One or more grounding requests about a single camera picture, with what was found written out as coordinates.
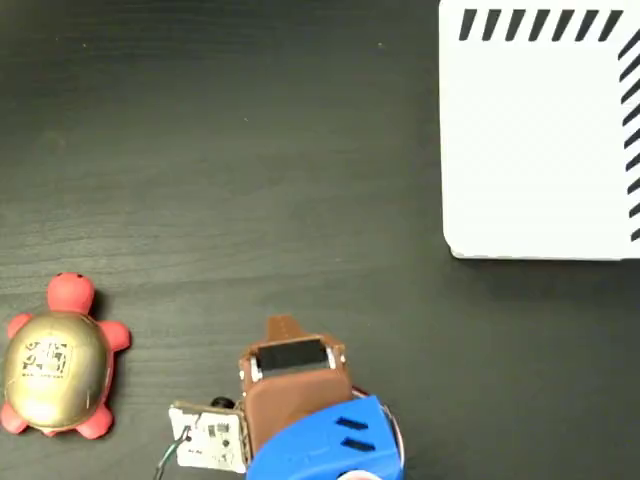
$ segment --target black display screen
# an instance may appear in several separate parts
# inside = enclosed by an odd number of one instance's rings
[[[329,367],[327,350],[320,340],[261,347],[256,361],[264,376]]]

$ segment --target blue plastic part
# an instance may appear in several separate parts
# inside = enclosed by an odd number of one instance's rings
[[[393,430],[375,396],[316,412],[269,440],[249,465],[247,480],[336,480],[366,470],[402,480]]]

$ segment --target table surface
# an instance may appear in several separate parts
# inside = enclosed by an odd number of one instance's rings
[[[0,9],[2,323],[70,270],[134,335],[113,431],[1,433],[0,478],[150,478],[169,404],[238,395],[286,312],[396,411],[407,479],[637,478],[637,267],[449,255],[435,2]]]

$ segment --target brown leather part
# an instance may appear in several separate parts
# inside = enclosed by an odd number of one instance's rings
[[[251,358],[260,347],[318,339],[333,352],[335,368],[267,377],[254,383]],[[267,338],[250,345],[240,358],[245,412],[254,453],[273,435],[299,419],[324,408],[351,400],[351,378],[342,362],[345,346],[330,335],[305,332],[291,315],[267,322]]]
[[[309,336],[291,315],[276,315],[267,320],[267,342],[286,342]]]
[[[251,447],[255,453],[276,433],[301,418],[352,399],[344,369],[322,369],[269,377],[253,385],[245,398]]]

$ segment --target white circuit board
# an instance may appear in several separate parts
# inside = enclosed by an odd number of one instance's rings
[[[246,473],[249,458],[241,412],[174,404],[169,418],[175,439],[190,427],[188,441],[177,450],[178,465]]]

